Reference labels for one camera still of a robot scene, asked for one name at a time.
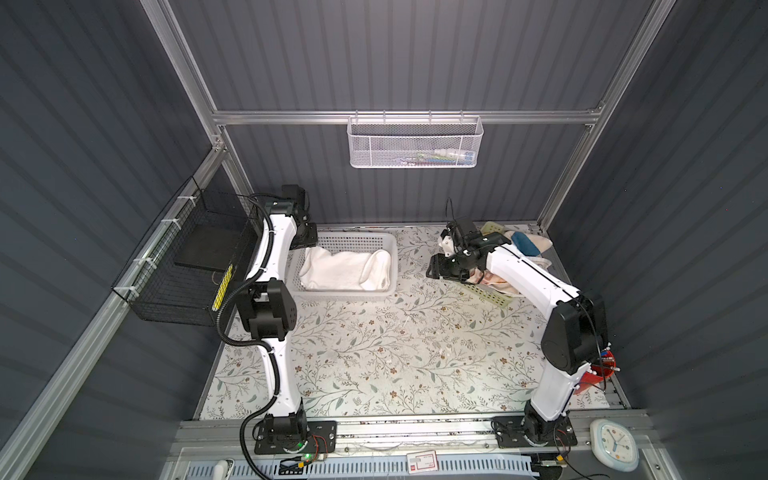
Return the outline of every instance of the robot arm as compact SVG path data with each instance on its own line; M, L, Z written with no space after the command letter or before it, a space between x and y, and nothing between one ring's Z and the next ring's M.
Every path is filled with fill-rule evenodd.
M482 235L469 219L450 222L442 240L447 256L432 257L428 277L466 283L472 268L490 270L518 289L548 319L541 339L545 370L526 404L523 426L531 444L550 442L581 376L607 346L602 298L582 293L552 276L500 233Z
M222 341L232 346L257 346L264 361L266 381L272 398L262 409L248 415L240 427L240 447L250 467L260 478L266 478L250 457L245 443L245 426L264 413L259 423L256 453L304 453L308 438L315 435L313 428L325 428L334 432L334 422L319 427L307 422L306 412L294 379L290 356L290 340L296 327L296 303L285 283L288 251L317 244L317 226L309 223L306 211L306 192L297 185L283 185L282 195L264 195L269 201L252 196L254 206L261 213L263 223L254 227L262 230L261 243L256 259L245 280L228 294L219 308L215 324ZM222 312L235 303L243 328L250 333L250 340L235 340L223 332ZM318 446L331 452L335 442L333 435Z

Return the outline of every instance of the white towel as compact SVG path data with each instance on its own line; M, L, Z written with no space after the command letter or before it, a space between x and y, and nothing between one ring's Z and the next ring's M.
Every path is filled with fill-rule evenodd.
M374 253L338 252L322 247L309 247L299 271L301 284L307 290L368 290L389 288L389 265L392 257L386 250Z

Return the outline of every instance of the wire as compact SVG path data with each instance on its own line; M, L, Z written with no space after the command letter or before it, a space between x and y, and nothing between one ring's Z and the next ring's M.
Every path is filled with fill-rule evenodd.
M251 203L253 203L258 211L263 216L264 221L266 221L266 226L269 230L269 237L266 242L266 250L264 252L264 258L261 261L261 265L259 266L258 271L249 278L248 280L245 280L239 287L232 290L227 294L227 296L224 298L224 301L221 303L221 306L219 307L219 313L216 315L216 319L214 320L214 326L216 327L216 333L219 335L219 338L222 342L226 343L229 346L262 346L268 353L272 351L272 347L269 346L269 344L262 342L260 340L235 340L231 339L223 330L222 325L222 317L224 314L224 311L227 310L227 307L232 303L232 300L237 296L240 292L243 290L247 290L250 288L258 279L261 277L261 275L266 271L266 265L270 261L270 257L272 256L272 247L275 242L275 228L274 225L272 225L272 220L270 219L269 214L266 212L266 209L264 206L256 200L255 197L251 196L248 197L248 200L250 200Z
M491 430L493 430L494 433L496 432L509 433L509 430L507 429L506 425L494 419L491 420Z
M604 473L592 473L590 475L585 475L579 472L576 468L574 468L574 466L571 465L571 463L568 461L568 454L571 453L571 447L568 446L568 450L565 452L565 455L563 455L563 452L560 451L560 447L558 447L558 442L560 442L563 445L563 448L565 448L566 446L565 443L558 437L558 432L565 435L565 432L559 429L555 429L552 431L552 437L554 438L554 447L558 450L558 455L560 455L563 458L563 460L565 460L565 464L571 467L571 470L576 472L576 475L580 475L578 477L570 478L569 480L579 480L580 478L586 478L587 480L591 480L592 478L595 478L595 477L605 477L605 478L611 477L610 475L606 475Z
M261 275L266 271L266 265L270 261L270 257L272 255L272 247L274 245L275 241L275 229L274 225L272 225L272 220L270 219L269 214L266 212L266 209L264 206L257 200L257 196L250 196L248 197L248 200L256 206L256 209L261 213L263 217L263 221L266 222L266 226L269 231L269 237L266 242L266 250L264 250L264 258L261 262L261 265L259 266L258 271L243 282L239 287L232 290L224 299L224 301L221 304L221 307L219 308L219 313L216 315L216 319L214 320L214 327L216 328L216 333L218 334L219 338L222 342L226 343L230 346L260 346L261 348L266 350L267 355L269 355L270 363L272 364L272 374L274 376L275 381L275 389L272 398L269 402L266 403L264 407L261 409L258 409L257 411L251 413L248 415L245 419L243 419L243 422L240 423L240 449L243 451L243 456L245 457L246 462L248 463L248 466L251 467L254 473L259 476L262 480L271 480L271 478L264 475L257 467L256 464L253 463L253 459L250 457L250 452L248 452L248 445L245 443L245 430L248 425L248 422L255 419L257 416L264 414L265 412L268 412L270 408L272 408L272 405L275 404L275 401L277 400L277 396L280 394L280 373L277 369L277 359L275 358L274 349L272 346L270 346L269 343L265 343L261 340L235 340L231 339L223 330L223 324L222 324L222 317L224 311L227 310L227 307L230 303L232 303L232 299L235 298L240 292L243 290L248 289L250 286L252 286L256 281L258 281L259 278L261 278Z
M248 451L248 445L245 443L245 430L248 426L248 422L255 419L257 416L262 415L265 412L268 412L270 408L272 408L272 405L275 404L275 401L277 400L277 396L280 394L280 375L278 375L277 372L277 358L275 358L274 351L267 350L269 352L270 356L270 363L272 364L272 373L274 375L275 379L275 391L272 395L272 398L269 402L266 403L265 406L258 409L257 411L251 413L248 415L245 419L243 419L243 423L240 424L240 450L243 451L243 456L245 457L245 461L248 463L248 466L250 466L251 470L261 478L261 480L272 480L271 478L264 475L261 470L259 470L256 467L256 464L253 463L253 459L250 457L250 452Z
M508 251L509 253L511 253L511 254L512 254L514 257L517 257L518 259L522 260L522 258L521 258L519 255L517 255L515 252L513 252L513 251L512 251L512 250L510 250L510 249L508 249L508 248L507 248L507 247L505 247L504 245L499 245L499 246L500 246L501 248L503 248L504 250L507 250L507 251ZM589 320L589 326L592 328L592 333L594 334L594 345L595 345L595 346L598 348L598 360L600 361L600 367L601 367L601 368L600 368L600 370L601 370L601 375L603 376L603 388L602 388L602 389L600 389L600 390L602 390L602 391L604 392L604 391L605 391L605 389L606 389L606 387L607 387L607 380L605 379L605 368L603 367L603 357L602 357L602 355L601 355L601 350L600 350L600 343L598 343L598 329L597 329L597 328L594 326L594 321L592 320L592 315L590 315L590 314L589 314L589 312L587 311L587 309L585 309L585 308L584 308L584 306L583 306L583 305L581 305L581 303L580 303L580 302L579 302L579 301L576 299L576 297L575 297L575 296L573 296L573 295L571 295L570 293L568 293L568 291L567 291L567 290L565 290L564 288L561 288L561 287L560 287L558 284L556 284L556 282L554 282L554 281L553 281L551 278L549 278L548 276L546 276L546 275L544 275L542 272L540 272L540 271L538 270L538 268L534 268L534 267L531 267L531 268L533 268L533 270L534 270L536 273L538 273L539 275L543 276L545 279L549 280L549 281L550 281L550 282L551 282L553 285L555 285L557 288L560 288L560 290L562 290L562 291L563 291L563 292L564 292L566 295L568 295L568 296L569 296L569 297L570 297L570 298L571 298L573 301L575 301L575 302L576 302L576 305L578 305L578 306L579 306L579 308L581 308L581 311L583 311L583 312L584 312L584 313L587 315L587 320Z
M593 386L594 388L596 388L596 389L600 390L601 392L605 392L605 389L602 389L602 388L600 388L600 386L599 386L599 385L595 385L594 383L589 383L589 382L579 382L579 383L577 383L577 384L576 384L576 385L574 385L574 386L578 386L578 385L589 385L589 386Z
M312 458L312 461L314 462L317 460L317 456L320 454L320 444L317 442L317 437L315 435L312 435L312 438L315 440L315 456Z
M456 215L453 214L453 200L451 197L445 199L445 218L448 218L448 203L451 203L451 218L456 221Z
M603 388L601 389L603 392L605 392L605 389L608 387L608 382L605 379L605 366L603 365L603 356L601 354L600 350L600 343L598 343L598 329L595 328L594 322L592 321L592 315L589 314L587 309L584 308L581 303L574 298L574 301L576 302L576 305L579 305L579 308L581 308L581 311L584 312L587 315L587 320L589 320L589 326L592 327L592 333L594 334L594 346L598 348L598 360L600 360L600 374L603 376Z
M251 195L249 195L248 197L249 197L249 198L250 198L250 197L252 197L252 198L258 198L258 197L269 197L269 198L274 198L274 199L276 199L276 200L289 200L289 199L287 199L287 198L285 198L285 197L281 197L280 195L272 195L272 194L251 194Z
M258 428L261 426L261 422L263 422L263 421L264 421L264 420L263 420L263 419L261 419L261 420L259 420L258 422L256 422L256 425L254 425L254 426L253 426L253 430L251 430L251 431L250 431L250 436L251 436L251 438L252 438L252 439L253 439L255 442L258 442L258 441L259 441L259 439L257 439L257 438L256 438L256 429L258 429Z
M323 440L323 444L326 446L326 455L328 455L329 454L329 452L328 452L328 442L326 442L326 438L323 437L323 436L320 436L320 435L318 435L317 437L319 437L320 440Z

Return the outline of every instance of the bottle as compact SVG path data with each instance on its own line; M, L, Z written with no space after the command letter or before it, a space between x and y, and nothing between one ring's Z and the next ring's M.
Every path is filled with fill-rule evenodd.
M469 150L459 150L458 148L441 148L439 150L435 150L435 155L450 158L451 160L458 161L460 164L475 163L475 152Z

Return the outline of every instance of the clock face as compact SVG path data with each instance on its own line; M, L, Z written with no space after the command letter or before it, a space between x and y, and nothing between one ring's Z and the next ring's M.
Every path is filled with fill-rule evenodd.
M630 433L617 425L603 425L600 431L603 450L611 458L622 463L635 462L636 452Z

